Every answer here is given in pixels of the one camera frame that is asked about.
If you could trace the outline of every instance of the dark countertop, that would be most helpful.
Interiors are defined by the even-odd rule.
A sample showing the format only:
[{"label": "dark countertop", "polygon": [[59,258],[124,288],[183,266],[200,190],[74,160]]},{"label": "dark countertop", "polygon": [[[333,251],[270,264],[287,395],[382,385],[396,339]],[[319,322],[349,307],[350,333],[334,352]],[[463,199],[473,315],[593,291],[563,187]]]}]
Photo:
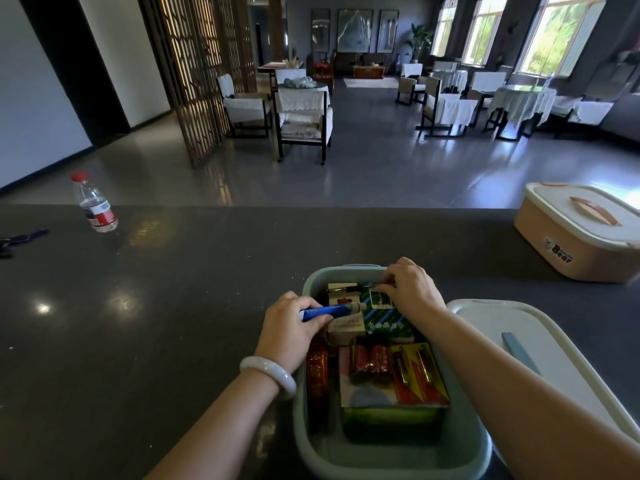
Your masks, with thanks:
[{"label": "dark countertop", "polygon": [[[139,479],[235,377],[264,310],[316,269],[411,257],[446,301],[524,301],[555,320],[640,417],[640,282],[557,274],[514,210],[0,206],[0,235],[51,233],[0,261],[0,476]],[[286,468],[283,474],[279,468]],[[487,478],[505,475],[492,465]],[[308,478],[275,404],[242,478]]]}]

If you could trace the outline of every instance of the hand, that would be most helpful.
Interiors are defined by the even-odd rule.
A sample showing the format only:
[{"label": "hand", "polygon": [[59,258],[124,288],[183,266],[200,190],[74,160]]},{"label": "hand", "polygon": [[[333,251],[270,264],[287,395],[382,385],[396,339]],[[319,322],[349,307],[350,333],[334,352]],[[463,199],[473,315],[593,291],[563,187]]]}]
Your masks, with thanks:
[{"label": "hand", "polygon": [[442,295],[429,275],[409,258],[388,266],[376,291],[388,294],[412,323],[437,310],[446,310]]},{"label": "hand", "polygon": [[255,355],[277,363],[291,374],[305,359],[314,335],[333,319],[331,315],[319,315],[302,323],[300,311],[321,306],[310,296],[284,293],[264,316]]}]

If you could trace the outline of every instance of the rug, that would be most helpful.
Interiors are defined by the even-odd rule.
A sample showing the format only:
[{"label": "rug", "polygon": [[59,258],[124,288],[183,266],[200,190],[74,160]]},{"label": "rug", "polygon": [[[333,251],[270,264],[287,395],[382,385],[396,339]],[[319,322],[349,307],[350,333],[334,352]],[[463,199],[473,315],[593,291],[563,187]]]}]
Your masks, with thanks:
[{"label": "rug", "polygon": [[385,77],[384,79],[347,79],[345,77],[344,83],[348,88],[398,88],[398,80],[395,77]]}]

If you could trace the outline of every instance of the lattice partition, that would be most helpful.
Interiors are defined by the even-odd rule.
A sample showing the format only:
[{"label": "lattice partition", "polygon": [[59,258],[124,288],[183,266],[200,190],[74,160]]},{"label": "lattice partition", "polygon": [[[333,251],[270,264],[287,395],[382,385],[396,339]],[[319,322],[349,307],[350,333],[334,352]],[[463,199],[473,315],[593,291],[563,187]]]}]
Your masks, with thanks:
[{"label": "lattice partition", "polygon": [[228,122],[216,76],[255,92],[246,0],[143,0],[191,165],[222,142]]}]

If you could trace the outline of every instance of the window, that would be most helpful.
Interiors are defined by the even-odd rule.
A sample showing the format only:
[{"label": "window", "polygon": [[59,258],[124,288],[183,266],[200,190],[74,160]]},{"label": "window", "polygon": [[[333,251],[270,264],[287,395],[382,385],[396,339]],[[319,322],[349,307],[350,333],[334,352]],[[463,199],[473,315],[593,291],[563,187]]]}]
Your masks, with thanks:
[{"label": "window", "polygon": [[433,39],[432,55],[443,57],[447,50],[447,42],[451,35],[451,24],[453,17],[456,15],[458,0],[444,0],[440,14],[438,15],[438,26],[436,27],[436,36]]},{"label": "window", "polygon": [[518,72],[571,75],[607,0],[542,0]]},{"label": "window", "polygon": [[484,66],[507,0],[478,0],[462,63]]}]

